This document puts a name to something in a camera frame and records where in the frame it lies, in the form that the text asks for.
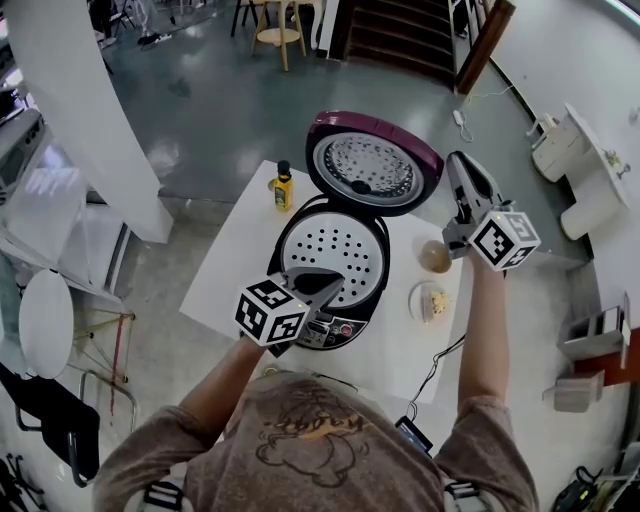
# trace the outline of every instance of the shiny floor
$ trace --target shiny floor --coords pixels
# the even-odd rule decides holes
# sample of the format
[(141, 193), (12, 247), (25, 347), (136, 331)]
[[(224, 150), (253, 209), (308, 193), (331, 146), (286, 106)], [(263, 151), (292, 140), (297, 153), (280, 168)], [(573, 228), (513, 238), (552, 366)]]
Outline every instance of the shiny floor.
[[(137, 315), (127, 362), (121, 364), (126, 364), (128, 389), (139, 404), (138, 423), (158, 407), (179, 402), (233, 342), (178, 311), (231, 205), (200, 201), (186, 204), (178, 200), (167, 204), (178, 221), (169, 243), (155, 245), (134, 240), (119, 279), (124, 304)], [(464, 267), (454, 317), (456, 338), (466, 326), (470, 277), (469, 268)], [(520, 269), (509, 274), (507, 284), (512, 365), (508, 404), (517, 444), (538, 487), (541, 510), (548, 510), (576, 466), (584, 464), (593, 471), (611, 463), (624, 419), (627, 388), (606, 388), (602, 400), (584, 414), (554, 411), (545, 390), (553, 386), (566, 366), (555, 347), (559, 327), (569, 310), (566, 279), (559, 271)], [(83, 301), (84, 305), (106, 306), (88, 296), (78, 305)], [(102, 319), (98, 315), (88, 320)], [(107, 354), (112, 353), (114, 340), (115, 329), (96, 337), (96, 343)], [(99, 359), (94, 347), (87, 346), (84, 350)], [(72, 364), (96, 368), (85, 355), (76, 352)], [(434, 450), (445, 440), (455, 418), (459, 364), (459, 351), (443, 361), (434, 402), (419, 407), (417, 424), (434, 442)], [(429, 366), (430, 362), (425, 362), (425, 373)], [(76, 391), (78, 379), (79, 372), (69, 367), (60, 381)], [(376, 400), (392, 421), (406, 412), (403, 400), (363, 393)], [(130, 419), (128, 404), (116, 395), (112, 414), (109, 398), (104, 387), (90, 390), (89, 403), (102, 419), (102, 459), (124, 438)], [(91, 488), (78, 489), (73, 484), (68, 468), (44, 446), (37, 433), (18, 430), (4, 390), (0, 390), (0, 408), (9, 411), (0, 419), (0, 440), (4, 439), (14, 453), (25, 457), (36, 482), (46, 491), (50, 510), (91, 510)]]
[[(234, 4), (208, 5), (196, 12), (204, 21), (145, 50), (136, 45), (138, 31), (120, 30), (118, 44), (104, 52), (162, 195), (233, 202), (264, 159), (286, 159), (306, 171), (305, 138), (315, 115), (353, 110), (398, 124), (441, 155), (468, 152), (529, 214), (542, 238), (540, 251), (588, 260), (583, 245), (569, 242), (559, 227), (571, 200), (532, 165), (532, 141), (525, 137), (530, 118), (511, 93), (482, 97), (506, 87), (491, 66), (465, 100), (420, 75), (368, 61), (319, 59), (309, 51), (307, 33), (308, 56), (289, 45), (285, 73), (273, 46), (258, 44), (250, 56), (251, 17), (230, 37)], [(163, 16), (171, 28), (166, 11)], [(180, 18), (178, 25), (184, 25)], [(452, 111), (460, 108), (472, 143), (461, 139), (453, 121)]]

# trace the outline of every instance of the wooden stair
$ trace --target wooden stair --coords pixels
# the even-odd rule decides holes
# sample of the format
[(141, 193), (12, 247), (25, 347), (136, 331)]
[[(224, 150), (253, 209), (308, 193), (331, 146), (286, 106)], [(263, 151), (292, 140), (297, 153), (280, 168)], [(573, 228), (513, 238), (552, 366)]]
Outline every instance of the wooden stair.
[(347, 52), (430, 75), (453, 89), (449, 0), (355, 0)]

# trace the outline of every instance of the yellow bottle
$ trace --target yellow bottle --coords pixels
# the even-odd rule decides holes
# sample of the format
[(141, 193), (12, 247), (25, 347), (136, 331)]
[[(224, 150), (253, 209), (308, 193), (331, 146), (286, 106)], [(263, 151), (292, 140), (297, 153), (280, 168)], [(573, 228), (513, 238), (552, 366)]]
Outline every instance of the yellow bottle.
[(291, 166), (286, 160), (278, 162), (278, 178), (273, 184), (276, 208), (281, 212), (286, 212), (293, 205), (293, 178), (291, 177)]

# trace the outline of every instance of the wooden stool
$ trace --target wooden stool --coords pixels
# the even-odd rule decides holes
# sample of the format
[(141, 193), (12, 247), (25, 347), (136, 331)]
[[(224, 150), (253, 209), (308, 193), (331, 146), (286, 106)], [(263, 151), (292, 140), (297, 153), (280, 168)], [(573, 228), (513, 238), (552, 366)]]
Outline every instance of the wooden stool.
[[(278, 28), (270, 28), (268, 30), (262, 30), (262, 26), (265, 21), (267, 12), (267, 6), (270, 3), (278, 4)], [(289, 71), (289, 61), (287, 60), (287, 43), (293, 43), (296, 40), (300, 40), (300, 50), (304, 57), (307, 56), (307, 50), (304, 46), (304, 36), (302, 35), (302, 27), (300, 25), (300, 13), (298, 12), (298, 2), (293, 2), (293, 12), (296, 16), (296, 29), (292, 30), (285, 27), (285, 11), (289, 0), (265, 0), (262, 6), (262, 12), (260, 13), (260, 19), (258, 20), (258, 26), (256, 27), (256, 33), (253, 36), (253, 44), (251, 45), (251, 55), (253, 55), (256, 48), (256, 41), (261, 43), (268, 43), (274, 46), (280, 46), (280, 52), (282, 53), (282, 66), (285, 71)]]

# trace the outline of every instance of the bottle cap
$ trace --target bottle cap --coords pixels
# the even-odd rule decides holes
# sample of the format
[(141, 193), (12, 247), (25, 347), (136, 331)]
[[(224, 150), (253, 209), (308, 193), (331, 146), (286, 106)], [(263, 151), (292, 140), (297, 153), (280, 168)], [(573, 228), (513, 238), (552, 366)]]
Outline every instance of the bottle cap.
[(291, 176), (291, 164), (287, 160), (280, 160), (278, 162), (278, 174), (285, 176)]

